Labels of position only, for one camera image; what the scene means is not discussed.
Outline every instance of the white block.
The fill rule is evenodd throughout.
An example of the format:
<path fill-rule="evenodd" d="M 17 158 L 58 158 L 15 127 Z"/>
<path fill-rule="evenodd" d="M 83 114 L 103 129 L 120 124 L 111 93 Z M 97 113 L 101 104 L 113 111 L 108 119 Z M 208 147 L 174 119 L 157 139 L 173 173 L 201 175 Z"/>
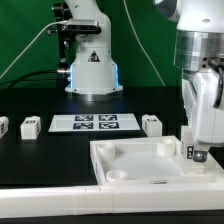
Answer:
<path fill-rule="evenodd" d="M 142 116 L 142 129 L 148 137 L 161 137 L 163 124 L 155 115 L 144 115 Z"/>
<path fill-rule="evenodd" d="M 0 117 L 0 139 L 8 131 L 9 120 L 7 117 Z"/>
<path fill-rule="evenodd" d="M 37 139 L 41 130 L 40 117 L 27 117 L 20 126 L 20 130 L 22 139 Z"/>

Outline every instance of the green backdrop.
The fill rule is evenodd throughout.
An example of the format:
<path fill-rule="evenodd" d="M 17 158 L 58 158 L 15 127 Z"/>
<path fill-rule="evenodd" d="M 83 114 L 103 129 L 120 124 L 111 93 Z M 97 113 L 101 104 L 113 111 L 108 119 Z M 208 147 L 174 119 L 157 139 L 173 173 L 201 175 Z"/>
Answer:
<path fill-rule="evenodd" d="M 165 84 L 180 85 L 181 71 L 173 65 L 176 24 L 162 18 L 152 0 L 126 1 L 139 38 Z M 59 2 L 0 1 L 0 74 L 43 27 L 55 21 L 51 7 Z M 97 0 L 97 3 L 112 22 L 112 57 L 119 65 L 120 83 L 123 86 L 162 86 L 134 37 L 123 0 Z M 44 33 L 0 82 L 29 72 L 57 69 L 57 64 L 57 37 L 48 37 Z M 22 83 L 19 86 L 53 87 L 54 82 Z"/>

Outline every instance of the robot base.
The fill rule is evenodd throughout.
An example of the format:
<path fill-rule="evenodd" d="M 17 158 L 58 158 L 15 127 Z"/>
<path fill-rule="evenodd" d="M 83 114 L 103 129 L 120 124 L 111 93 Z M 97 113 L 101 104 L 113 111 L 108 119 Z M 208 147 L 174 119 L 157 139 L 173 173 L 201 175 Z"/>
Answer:
<path fill-rule="evenodd" d="M 119 91 L 115 91 L 108 94 L 79 94 L 74 92 L 67 92 L 65 94 L 69 98 L 73 98 L 76 100 L 82 100 L 87 102 L 100 102 L 100 101 L 108 101 L 115 98 L 119 98 L 123 96 L 123 89 Z"/>

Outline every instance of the white platform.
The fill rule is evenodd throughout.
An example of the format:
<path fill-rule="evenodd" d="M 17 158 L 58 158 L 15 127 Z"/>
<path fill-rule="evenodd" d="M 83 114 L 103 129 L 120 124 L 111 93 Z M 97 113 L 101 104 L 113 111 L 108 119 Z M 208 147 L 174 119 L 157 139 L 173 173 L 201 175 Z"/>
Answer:
<path fill-rule="evenodd" d="M 134 114 L 55 115 L 49 132 L 140 130 Z"/>

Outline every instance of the cable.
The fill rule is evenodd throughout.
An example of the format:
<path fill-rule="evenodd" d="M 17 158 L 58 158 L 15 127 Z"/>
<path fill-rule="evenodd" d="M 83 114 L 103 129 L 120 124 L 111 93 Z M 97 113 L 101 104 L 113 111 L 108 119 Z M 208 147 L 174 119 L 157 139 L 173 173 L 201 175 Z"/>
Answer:
<path fill-rule="evenodd" d="M 147 54 L 146 50 L 144 49 L 144 47 L 143 47 L 143 45 L 142 45 L 142 43 L 141 43 L 141 41 L 140 41 L 140 39 L 139 39 L 139 37 L 138 37 L 138 34 L 137 34 L 136 30 L 135 30 L 135 27 L 134 27 L 134 25 L 133 25 L 133 22 L 132 22 L 132 19 L 131 19 L 129 10 L 128 10 L 128 6 L 127 6 L 127 3 L 126 3 L 126 0 L 123 0 L 123 2 L 124 2 L 124 7 L 125 7 L 125 11 L 126 11 L 126 13 L 127 13 L 128 20 L 129 20 L 129 22 L 130 22 L 131 28 L 132 28 L 132 30 L 133 30 L 133 33 L 134 33 L 134 35 L 135 35 L 135 38 L 136 38 L 136 40 L 137 40 L 139 46 L 141 47 L 141 49 L 142 49 L 142 51 L 144 52 L 144 54 L 145 54 L 145 56 L 147 57 L 147 59 L 149 60 L 150 64 L 152 65 L 153 69 L 155 70 L 155 72 L 156 72 L 158 78 L 160 79 L 161 83 L 163 84 L 163 86 L 166 86 L 165 83 L 164 83 L 164 81 L 163 81 L 163 79 L 162 79 L 162 77 L 161 77 L 161 75 L 159 74 L 159 71 L 157 70 L 157 68 L 156 68 L 156 66 L 154 65 L 154 63 L 153 63 L 152 59 L 150 58 L 150 56 Z"/>
<path fill-rule="evenodd" d="M 12 89 L 18 82 L 20 82 L 20 81 L 22 81 L 26 78 L 36 76 L 36 75 L 45 75 L 45 74 L 57 74 L 57 71 L 55 71 L 55 70 L 45 70 L 45 71 L 37 71 L 37 72 L 28 73 L 26 75 L 21 76 L 19 79 L 15 80 L 15 82 L 11 83 L 8 86 L 8 89 Z"/>
<path fill-rule="evenodd" d="M 221 101 L 222 101 L 222 95 L 223 95 L 223 69 L 221 66 L 218 67 L 219 69 L 219 83 L 218 83 L 218 91 L 217 91 L 217 98 L 214 104 L 214 108 L 219 108 Z"/>
<path fill-rule="evenodd" d="M 57 81 L 57 80 L 64 80 L 63 78 L 56 78 L 56 79 L 24 79 L 24 80 L 20 80 L 19 82 L 42 82 L 42 81 Z M 3 86 L 3 85 L 7 85 L 9 83 L 13 83 L 13 82 L 16 82 L 18 81 L 17 79 L 16 80 L 11 80 L 11 81 L 6 81 L 6 82 L 2 82 L 0 83 L 0 87 Z"/>
<path fill-rule="evenodd" d="M 208 65 L 219 75 L 218 78 L 218 88 L 217 88 L 217 97 L 215 99 L 215 103 L 213 105 L 214 108 L 219 108 L 221 101 L 222 101 L 222 95 L 223 95 L 223 66 L 219 64 L 217 59 L 212 58 L 209 60 Z"/>
<path fill-rule="evenodd" d="M 14 59 L 14 61 L 8 66 L 8 68 L 2 73 L 0 76 L 0 79 L 2 79 L 5 74 L 12 68 L 12 66 L 23 56 L 23 54 L 32 46 L 32 44 L 39 38 L 39 36 L 50 26 L 62 24 L 65 25 L 67 21 L 60 21 L 60 22 L 54 22 L 50 23 L 47 26 L 45 26 L 38 34 L 37 36 L 27 45 L 27 47 Z"/>

